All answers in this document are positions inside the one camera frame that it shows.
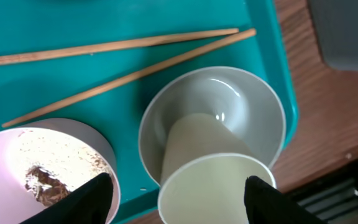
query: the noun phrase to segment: bowl rim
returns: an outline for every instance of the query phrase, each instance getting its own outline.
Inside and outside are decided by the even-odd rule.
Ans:
[[[19,127],[15,127],[15,128],[9,128],[9,129],[5,129],[5,130],[2,130],[0,131],[0,135],[1,134],[4,134],[4,133],[8,133],[8,132],[11,132],[11,131],[25,131],[25,130],[31,130],[31,129],[34,129],[34,130],[42,130],[42,131],[52,131],[52,132],[56,132],[56,133],[59,133],[59,134],[63,134],[63,135],[66,135],[66,136],[69,136],[73,139],[76,139],[76,141],[79,141],[79,142],[82,142],[83,144],[87,145],[90,149],[92,149],[95,153],[97,153],[100,158],[103,159],[103,161],[107,164],[108,168],[109,168],[109,171],[112,173],[113,177],[114,177],[114,180],[113,180],[113,185],[114,185],[114,181],[117,183],[117,186],[116,188],[114,188],[114,191],[117,190],[118,191],[118,205],[117,205],[117,208],[115,209],[113,215],[112,215],[112,218],[110,220],[106,220],[106,223],[111,223],[114,218],[116,217],[117,215],[117,212],[119,210],[119,207],[120,207],[120,204],[121,204],[121,187],[120,187],[120,184],[119,184],[119,180],[117,178],[117,174],[115,173],[114,169],[111,167],[110,163],[96,150],[94,149],[92,146],[90,146],[88,143],[82,141],[81,139],[78,139],[70,134],[67,134],[67,133],[64,133],[64,132],[61,132],[61,131],[57,131],[57,130],[54,130],[54,129],[49,129],[49,128],[40,128],[40,127],[31,127],[31,126],[19,126]]]
[[[199,72],[203,72],[205,70],[214,70],[214,69],[228,69],[228,70],[236,70],[238,72],[243,72],[247,75],[250,75],[251,77],[255,78],[256,80],[262,82],[267,88],[268,90],[272,93],[272,95],[275,97],[277,103],[278,103],[278,107],[280,108],[280,113],[281,113],[281,117],[282,117],[282,121],[283,121],[283,128],[282,128],[282,133],[280,136],[280,144],[278,145],[277,151],[275,153],[275,155],[273,156],[272,161],[270,162],[270,164],[268,165],[268,168],[272,168],[274,166],[274,164],[277,162],[278,157],[280,156],[282,149],[284,147],[284,143],[285,143],[285,133],[287,130],[287,120],[285,117],[285,111],[284,111],[284,107],[282,105],[281,99],[278,97],[277,93],[273,90],[273,88],[263,79],[261,79],[260,77],[258,77],[257,75],[254,75],[251,72],[248,72],[244,69],[241,68],[235,68],[235,67],[229,67],[229,66],[211,66],[211,67],[205,67],[205,68],[199,68],[190,72],[186,72],[183,75],[180,75],[179,77],[175,78],[174,80],[170,81],[168,84],[166,84],[154,97],[153,99],[150,101],[149,105],[147,106],[146,110],[144,111],[143,115],[142,115],[142,119],[140,121],[140,127],[139,127],[139,133],[138,133],[138,153],[139,153],[139,157],[140,157],[140,161],[142,162],[143,168],[145,169],[146,173],[149,175],[149,177],[158,185],[161,187],[161,184],[159,182],[157,182],[154,177],[152,177],[151,173],[149,172],[147,166],[145,165],[145,162],[143,160],[143,156],[142,156],[142,146],[141,146],[141,139],[142,139],[142,132],[144,129],[144,125],[145,125],[145,118],[146,116],[150,113],[150,110],[152,109],[153,105],[155,104],[155,102],[161,97],[162,94],[164,94],[169,88],[171,88],[171,86],[173,86],[174,84],[176,84],[176,82],[179,82],[180,80],[189,77],[190,75],[194,75],[197,74]]]

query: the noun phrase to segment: white bowl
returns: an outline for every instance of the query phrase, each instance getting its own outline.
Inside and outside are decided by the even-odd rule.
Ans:
[[[116,215],[121,190],[116,176],[116,158],[107,140],[92,127],[78,121],[52,118],[0,132],[0,223],[20,223],[41,212],[45,207],[33,195],[26,192],[12,166],[10,152],[17,138],[26,131],[53,132],[80,141],[99,154],[109,166],[114,193],[107,218],[110,223]]]
[[[285,113],[261,78],[232,67],[186,73],[164,87],[147,107],[139,129],[139,154],[149,176],[161,184],[162,163],[172,125],[193,114],[213,115],[243,140],[257,160],[272,167],[285,140]]]

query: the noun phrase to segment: cup rim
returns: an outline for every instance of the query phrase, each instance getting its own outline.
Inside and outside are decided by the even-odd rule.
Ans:
[[[160,189],[160,193],[158,195],[158,202],[157,202],[157,206],[158,206],[158,214],[160,215],[161,220],[165,223],[168,224],[167,221],[165,220],[164,216],[161,213],[161,200],[162,200],[162,195],[164,193],[164,191],[167,189],[167,186],[169,185],[169,183],[177,176],[179,175],[179,173],[183,172],[186,169],[189,169],[191,166],[199,163],[199,162],[203,162],[206,161],[208,159],[213,159],[213,158],[217,158],[217,157],[243,157],[246,159],[250,159],[256,163],[258,163],[259,165],[261,165],[264,170],[268,173],[270,180],[272,181],[272,187],[274,187],[275,189],[277,188],[277,183],[276,180],[272,174],[272,171],[262,162],[260,162],[259,160],[253,158],[252,156],[247,156],[244,154],[239,154],[239,153],[234,153],[234,152],[220,152],[220,153],[214,153],[214,154],[210,154],[210,155],[206,155],[206,156],[201,156],[199,158],[193,159],[190,162],[187,162],[186,164],[182,165],[181,167],[179,167],[179,169],[177,169],[174,173],[172,173],[168,179],[162,183],[162,187]]]
[[[285,117],[285,110],[284,107],[282,105],[281,99],[278,97],[277,93],[274,91],[274,89],[263,79],[261,79],[260,77],[258,77],[257,75],[248,72],[247,70],[241,69],[241,68],[235,68],[235,67],[230,67],[230,66],[210,66],[210,67],[204,67],[204,68],[199,68],[193,71],[189,71],[183,75],[180,75],[179,77],[175,78],[174,80],[170,81],[168,84],[166,84],[154,97],[153,99],[150,101],[149,105],[147,106],[146,110],[143,113],[142,119],[140,121],[140,126],[139,126],[139,133],[138,133],[138,153],[139,153],[139,157],[140,157],[140,161],[142,162],[143,168],[146,171],[146,173],[149,175],[149,177],[158,185],[161,187],[161,184],[154,179],[154,177],[151,175],[151,173],[149,172],[143,156],[142,156],[142,146],[140,143],[141,137],[142,137],[142,130],[144,129],[144,125],[145,125],[145,118],[146,116],[149,114],[151,108],[153,107],[153,105],[155,104],[155,102],[157,101],[157,99],[159,99],[161,97],[162,94],[164,94],[169,88],[171,88],[172,85],[174,85],[176,82],[179,82],[180,80],[190,76],[190,75],[194,75],[196,73],[199,72],[203,72],[205,70],[213,70],[213,69],[230,69],[230,70],[237,70],[239,72],[244,72],[247,75],[250,75],[254,78],[256,78],[258,81],[262,82],[267,88],[268,90],[273,94],[273,96],[275,97],[275,99],[277,100],[278,103],[278,107],[280,108],[280,112],[281,112],[281,117],[283,120],[283,128],[282,128],[282,135],[280,137],[280,144],[278,146],[278,149],[275,153],[275,155],[273,156],[272,161],[270,162],[270,164],[268,165],[269,168],[272,168],[274,166],[274,164],[277,162],[278,157],[280,156],[281,152],[283,151],[283,147],[284,147],[284,143],[285,143],[285,136],[286,136],[286,131],[287,131],[287,119]]]
[[[92,149],[95,153],[97,153],[100,158],[102,158],[104,160],[104,162],[107,164],[110,172],[112,173],[113,177],[114,177],[114,180],[113,180],[113,184],[114,184],[114,181],[117,183],[117,186],[114,188],[114,191],[118,191],[118,199],[117,199],[117,202],[118,202],[118,205],[117,205],[117,208],[115,209],[113,215],[112,215],[112,218],[110,220],[106,220],[106,223],[110,223],[114,220],[115,216],[117,215],[117,212],[119,210],[119,205],[121,203],[121,187],[120,187],[120,184],[119,184],[119,180],[117,178],[117,174],[116,172],[114,171],[114,169],[111,167],[110,163],[96,150],[94,149],[92,146],[90,146],[88,143],[82,141],[81,139],[78,139],[70,134],[67,134],[67,133],[64,133],[64,132],[61,132],[61,131],[57,131],[57,130],[53,130],[53,129],[49,129],[49,128],[40,128],[40,127],[31,127],[31,126],[24,126],[24,127],[16,127],[16,128],[9,128],[9,129],[5,129],[5,130],[2,130],[0,131],[0,135],[1,134],[4,134],[4,133],[8,133],[8,132],[11,132],[11,131],[21,131],[21,130],[31,130],[31,129],[34,129],[34,130],[42,130],[42,131],[53,131],[53,132],[56,132],[56,133],[59,133],[59,134],[64,134],[66,136],[69,136],[71,138],[74,138],[76,139],[77,141],[79,142],[82,142],[83,144],[87,145],[90,149]]]

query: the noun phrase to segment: dark gray object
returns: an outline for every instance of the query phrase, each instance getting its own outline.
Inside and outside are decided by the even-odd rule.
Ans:
[[[358,0],[309,0],[324,61],[358,71]]]

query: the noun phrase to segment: teal tray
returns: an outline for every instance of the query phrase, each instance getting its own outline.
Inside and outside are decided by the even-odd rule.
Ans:
[[[174,78],[214,65],[258,75],[279,95],[286,143],[291,139],[298,109],[273,1],[0,0],[0,55],[231,27],[255,27],[258,34],[39,118],[82,121],[108,139],[122,187],[113,222],[124,223],[156,208],[158,186],[142,167],[137,137],[147,104]],[[216,39],[1,66],[0,130],[13,118]]]

